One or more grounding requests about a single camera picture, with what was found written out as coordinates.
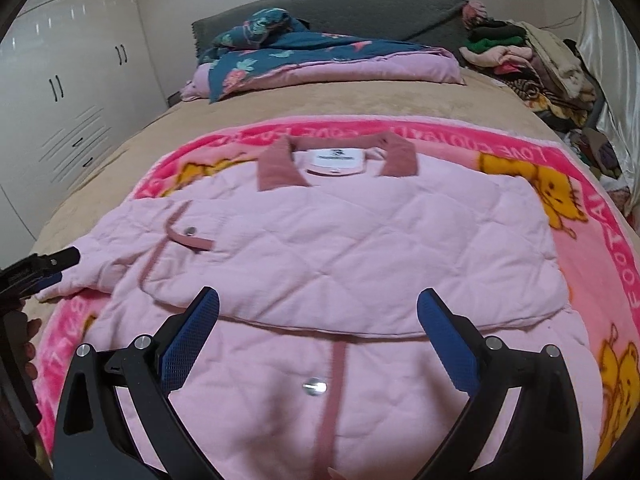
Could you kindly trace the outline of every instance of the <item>floral blanket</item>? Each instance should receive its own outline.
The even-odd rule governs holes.
[[[602,376],[603,417],[596,463],[607,455],[640,401],[640,274],[615,206],[589,170],[556,143],[522,139],[460,121],[427,117],[304,116],[226,128],[188,142],[159,160],[126,200],[171,195],[196,179],[255,158],[282,135],[353,137],[392,131],[419,153],[476,171],[526,179],[548,215],[570,301],[588,330]],[[39,349],[36,382],[47,449],[63,382],[84,330],[109,297],[82,291],[60,301]]]
[[[286,65],[370,59],[425,49],[416,43],[310,32],[286,10],[263,9],[243,25],[218,35],[199,64],[211,63],[213,103],[230,94],[238,83]]]

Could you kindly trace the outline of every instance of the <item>jacket sleeve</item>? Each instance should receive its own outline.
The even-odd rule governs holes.
[[[130,266],[166,236],[164,224],[181,203],[162,198],[125,202],[107,213],[72,245],[80,262],[62,280],[36,294],[39,301],[69,296],[84,288],[111,294]]]

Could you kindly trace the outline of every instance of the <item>pink fleece blanket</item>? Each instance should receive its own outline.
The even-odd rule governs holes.
[[[200,65],[193,80],[182,89],[182,100],[209,97],[211,63]],[[351,61],[321,61],[285,65],[228,88],[226,94],[267,90],[305,83],[340,81],[428,81],[464,84],[458,60],[448,50],[432,47],[419,52],[396,52],[388,56]]]
[[[391,130],[417,151],[476,171],[524,177],[537,192],[553,229],[570,302],[587,327],[600,364],[604,408],[599,463],[620,437],[640,400],[640,275],[636,256],[615,206],[592,177],[551,142],[519,139],[459,121],[379,116],[306,116],[226,128],[163,157],[126,200],[159,197],[203,176],[255,157],[274,140],[290,136],[352,137]],[[62,300],[40,346],[36,382],[46,446],[73,351],[109,297],[82,291]]]

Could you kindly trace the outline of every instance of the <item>white wardrobe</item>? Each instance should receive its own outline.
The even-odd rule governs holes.
[[[28,0],[0,44],[0,267],[166,110],[136,0]]]

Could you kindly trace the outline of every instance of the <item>white curtain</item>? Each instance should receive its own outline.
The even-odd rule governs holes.
[[[582,0],[578,50],[607,99],[598,129],[609,137],[631,187],[631,202],[625,213],[634,209],[637,212],[640,210],[640,50],[609,0]]]

